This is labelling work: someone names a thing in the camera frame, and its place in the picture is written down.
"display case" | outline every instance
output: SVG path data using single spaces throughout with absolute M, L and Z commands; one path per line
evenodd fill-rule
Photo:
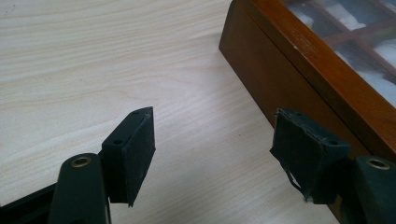
M 219 49 L 275 125 L 300 110 L 396 161 L 394 0 L 233 0 Z

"black plastic part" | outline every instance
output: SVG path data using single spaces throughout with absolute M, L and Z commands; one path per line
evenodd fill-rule
M 0 208 L 0 223 L 46 223 L 55 184 Z
M 99 156 L 74 156 L 61 167 L 49 224 L 111 223 Z
M 378 157 L 359 156 L 352 177 L 367 223 L 396 223 L 396 165 Z
M 334 166 L 348 160 L 349 150 L 349 143 L 304 114 L 289 109 L 276 111 L 271 153 L 307 201 L 334 203 L 337 194 Z
M 112 203 L 134 205 L 154 155 L 152 107 L 129 114 L 102 144 L 106 193 Z

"wooden table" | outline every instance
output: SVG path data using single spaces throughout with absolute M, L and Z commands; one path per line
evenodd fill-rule
M 1 1 L 0 204 L 154 107 L 157 151 L 118 223 L 336 223 L 270 155 L 273 129 L 218 50 L 231 1 Z

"wood grain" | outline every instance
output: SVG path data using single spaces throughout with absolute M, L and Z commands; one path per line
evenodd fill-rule
M 157 151 L 113 223 L 336 223 L 268 152 L 273 129 L 218 50 L 229 5 L 1 1 L 0 204 L 152 105 Z

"tabletop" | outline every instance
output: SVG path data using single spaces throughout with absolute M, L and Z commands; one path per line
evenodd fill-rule
M 271 156 L 273 128 L 219 52 L 230 0 L 0 2 L 0 204 L 98 153 L 153 106 L 156 152 L 113 223 L 337 223 Z

